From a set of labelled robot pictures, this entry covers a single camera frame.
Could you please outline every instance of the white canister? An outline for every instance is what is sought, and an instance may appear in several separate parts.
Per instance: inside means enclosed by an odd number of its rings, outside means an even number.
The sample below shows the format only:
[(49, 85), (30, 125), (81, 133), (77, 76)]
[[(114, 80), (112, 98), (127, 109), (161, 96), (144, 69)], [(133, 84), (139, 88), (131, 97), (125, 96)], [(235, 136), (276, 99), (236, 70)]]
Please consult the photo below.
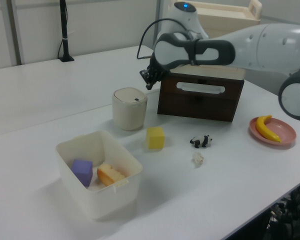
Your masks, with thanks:
[(147, 95), (133, 87), (115, 91), (112, 95), (114, 123), (126, 131), (141, 128), (145, 121), (147, 101)]

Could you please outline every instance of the pink plate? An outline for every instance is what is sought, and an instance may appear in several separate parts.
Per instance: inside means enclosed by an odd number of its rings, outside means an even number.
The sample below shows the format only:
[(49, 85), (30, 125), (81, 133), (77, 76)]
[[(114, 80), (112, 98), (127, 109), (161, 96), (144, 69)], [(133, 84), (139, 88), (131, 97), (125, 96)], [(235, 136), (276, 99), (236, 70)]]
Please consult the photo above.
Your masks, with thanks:
[(297, 137), (296, 131), (289, 124), (276, 118), (270, 118), (265, 124), (271, 131), (280, 137), (282, 142), (268, 140), (258, 132), (256, 128), (257, 119), (258, 118), (255, 117), (250, 121), (249, 129), (254, 136), (265, 143), (273, 145), (288, 145), (291, 144)]

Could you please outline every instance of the white plastic bin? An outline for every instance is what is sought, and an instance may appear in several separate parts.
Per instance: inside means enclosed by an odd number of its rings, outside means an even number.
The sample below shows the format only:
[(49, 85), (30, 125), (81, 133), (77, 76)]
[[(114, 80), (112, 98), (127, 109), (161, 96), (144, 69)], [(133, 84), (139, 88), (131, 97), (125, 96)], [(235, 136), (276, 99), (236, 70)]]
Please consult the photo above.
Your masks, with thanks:
[[(61, 179), (85, 214), (98, 219), (137, 198), (142, 165), (106, 131), (81, 135), (56, 146)], [(93, 177), (83, 186), (71, 171), (74, 159), (92, 161)], [(112, 185), (103, 185), (97, 177), (99, 165), (107, 163), (126, 176)]]

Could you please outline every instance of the purple cube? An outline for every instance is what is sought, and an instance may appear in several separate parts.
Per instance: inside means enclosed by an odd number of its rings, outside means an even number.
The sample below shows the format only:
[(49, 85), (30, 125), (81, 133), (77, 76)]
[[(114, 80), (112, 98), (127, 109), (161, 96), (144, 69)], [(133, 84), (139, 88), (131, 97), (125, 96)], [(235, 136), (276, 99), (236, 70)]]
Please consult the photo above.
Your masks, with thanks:
[(75, 159), (71, 171), (85, 187), (89, 187), (92, 179), (92, 161)]

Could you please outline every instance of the lid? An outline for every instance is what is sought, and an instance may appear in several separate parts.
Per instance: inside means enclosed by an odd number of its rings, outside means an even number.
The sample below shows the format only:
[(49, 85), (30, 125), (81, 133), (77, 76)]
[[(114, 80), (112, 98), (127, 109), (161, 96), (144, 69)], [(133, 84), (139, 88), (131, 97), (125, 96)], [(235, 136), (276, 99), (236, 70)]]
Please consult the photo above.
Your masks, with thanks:
[(133, 87), (119, 89), (114, 92), (114, 96), (124, 103), (137, 103), (147, 97), (142, 91)]

